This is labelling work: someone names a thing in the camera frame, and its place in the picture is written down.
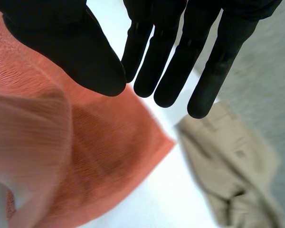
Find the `black finger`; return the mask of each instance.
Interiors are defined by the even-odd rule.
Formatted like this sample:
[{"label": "black finger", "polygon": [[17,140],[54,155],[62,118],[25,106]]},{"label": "black finger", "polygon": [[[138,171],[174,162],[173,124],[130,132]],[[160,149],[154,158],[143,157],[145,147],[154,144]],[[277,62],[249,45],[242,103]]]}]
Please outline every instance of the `black finger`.
[{"label": "black finger", "polygon": [[131,23],[122,58],[127,83],[133,81],[136,75],[152,28],[153,23],[151,20],[143,22],[132,21]]},{"label": "black finger", "polygon": [[123,66],[88,7],[80,21],[59,29],[26,30],[7,16],[4,22],[17,40],[60,66],[81,86],[107,96],[124,90]]},{"label": "black finger", "polygon": [[223,13],[217,40],[188,103],[188,113],[193,118],[200,119],[208,114],[241,46],[252,35],[257,23]]},{"label": "black finger", "polygon": [[148,97],[155,90],[176,39],[180,16],[185,6],[186,0],[155,1],[154,36],[134,84],[138,96]]},{"label": "black finger", "polygon": [[157,105],[169,107],[177,99],[205,45],[211,25],[219,11],[220,7],[214,4],[202,7],[196,6],[194,1],[188,3],[180,44],[154,94]]},{"label": "black finger", "polygon": [[123,2],[132,21],[122,58],[126,80],[129,83],[136,75],[153,28],[154,0],[123,0]]}]

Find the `gray surface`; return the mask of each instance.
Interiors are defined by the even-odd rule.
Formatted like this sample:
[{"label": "gray surface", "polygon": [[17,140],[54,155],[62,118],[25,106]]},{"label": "gray surface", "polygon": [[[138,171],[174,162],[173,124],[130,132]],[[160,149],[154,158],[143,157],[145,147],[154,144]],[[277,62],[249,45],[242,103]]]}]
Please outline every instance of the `gray surface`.
[{"label": "gray surface", "polygon": [[[195,68],[202,72],[218,20]],[[280,154],[282,165],[272,191],[285,210],[285,0],[272,17],[262,20],[243,45],[219,93]]]}]

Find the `black glove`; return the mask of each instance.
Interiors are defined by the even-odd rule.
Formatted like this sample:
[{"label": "black glove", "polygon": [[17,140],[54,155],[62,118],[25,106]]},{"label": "black glove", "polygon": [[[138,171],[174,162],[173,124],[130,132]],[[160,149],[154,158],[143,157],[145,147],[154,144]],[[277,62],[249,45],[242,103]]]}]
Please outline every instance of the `black glove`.
[{"label": "black glove", "polygon": [[[122,58],[127,82],[135,77],[155,25],[154,36],[134,83],[136,94],[148,97],[163,73],[187,0],[123,1],[132,20]],[[205,45],[213,22],[223,8],[217,40],[187,108],[192,117],[205,117],[242,44],[252,35],[258,21],[269,17],[280,2],[189,0],[180,44],[155,91],[155,102],[161,107],[169,107],[175,102]]]},{"label": "black glove", "polygon": [[108,96],[124,90],[123,66],[86,0],[0,0],[0,11],[17,40],[81,86]]}]

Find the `orange towel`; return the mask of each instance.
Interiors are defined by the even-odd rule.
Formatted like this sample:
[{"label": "orange towel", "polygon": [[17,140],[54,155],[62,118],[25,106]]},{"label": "orange towel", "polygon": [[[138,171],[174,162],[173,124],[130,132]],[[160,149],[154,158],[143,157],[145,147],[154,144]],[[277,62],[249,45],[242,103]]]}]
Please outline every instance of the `orange towel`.
[{"label": "orange towel", "polygon": [[172,146],[130,88],[118,97],[84,89],[15,40],[0,14],[0,182],[11,190],[10,228],[74,228],[101,216]]}]

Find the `gloved hand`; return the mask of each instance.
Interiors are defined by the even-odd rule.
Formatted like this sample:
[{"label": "gloved hand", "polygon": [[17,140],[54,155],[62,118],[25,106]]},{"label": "gloved hand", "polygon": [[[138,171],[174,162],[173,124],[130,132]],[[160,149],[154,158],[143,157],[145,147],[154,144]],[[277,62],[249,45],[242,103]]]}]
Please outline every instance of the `gloved hand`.
[{"label": "gloved hand", "polygon": [[[148,97],[163,73],[187,0],[123,1],[132,20],[122,58],[127,82],[136,75],[155,25],[149,49],[134,83],[136,94]],[[205,117],[242,44],[252,35],[258,21],[271,16],[280,2],[189,0],[180,44],[154,93],[155,102],[161,107],[169,107],[175,102],[205,45],[211,25],[223,8],[217,40],[187,107],[192,117]]]},{"label": "gloved hand", "polygon": [[0,0],[0,11],[17,40],[81,86],[107,96],[124,90],[124,68],[86,0]]}]

